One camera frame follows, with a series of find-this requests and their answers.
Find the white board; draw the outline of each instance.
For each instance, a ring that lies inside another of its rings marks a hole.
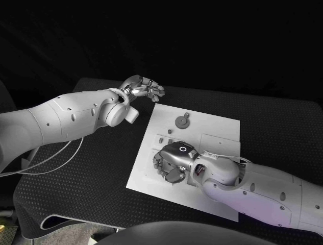
[[[186,112],[191,125],[179,129],[175,120]],[[238,222],[238,212],[228,205],[212,201],[188,179],[172,185],[158,175],[153,157],[169,139],[185,141],[199,153],[201,150],[210,150],[223,155],[240,156],[240,121],[156,104],[127,183],[129,189]]]

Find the robotic hand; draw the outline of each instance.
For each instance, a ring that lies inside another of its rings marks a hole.
[[[0,114],[0,173],[39,146],[80,139],[123,119],[135,123],[139,111],[130,102],[139,96],[156,102],[163,95],[163,87],[135,75],[119,89],[68,93],[34,108]]]
[[[243,214],[274,226],[323,235],[323,187],[241,157],[208,151],[201,154],[182,141],[163,147],[153,164],[172,184],[189,173],[205,195]]]

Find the dark background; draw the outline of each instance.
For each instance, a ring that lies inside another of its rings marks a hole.
[[[323,108],[323,1],[234,4],[3,6],[0,79],[18,108],[71,92],[83,77],[135,74]]]

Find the black tablecloth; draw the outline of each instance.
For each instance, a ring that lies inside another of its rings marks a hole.
[[[81,79],[75,92],[120,84]],[[162,104],[241,120],[243,157],[323,186],[323,112],[316,103],[169,86],[165,89]],[[38,238],[78,221],[122,228],[155,221],[191,221],[234,229],[279,244],[323,244],[323,238],[312,232],[274,227],[243,214],[240,222],[233,222],[126,188],[155,103],[143,97],[132,105],[140,112],[135,124],[123,121],[114,128],[100,128],[84,138],[81,150],[65,167],[45,175],[24,176],[15,192],[24,236]],[[34,163],[51,157],[64,145],[41,147]],[[78,145],[80,140],[32,171],[58,167]]]

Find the floor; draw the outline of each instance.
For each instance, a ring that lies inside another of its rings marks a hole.
[[[116,229],[99,224],[77,224],[64,227],[35,240],[28,240],[18,231],[12,245],[88,245],[93,234],[96,237],[107,237],[114,232]]]

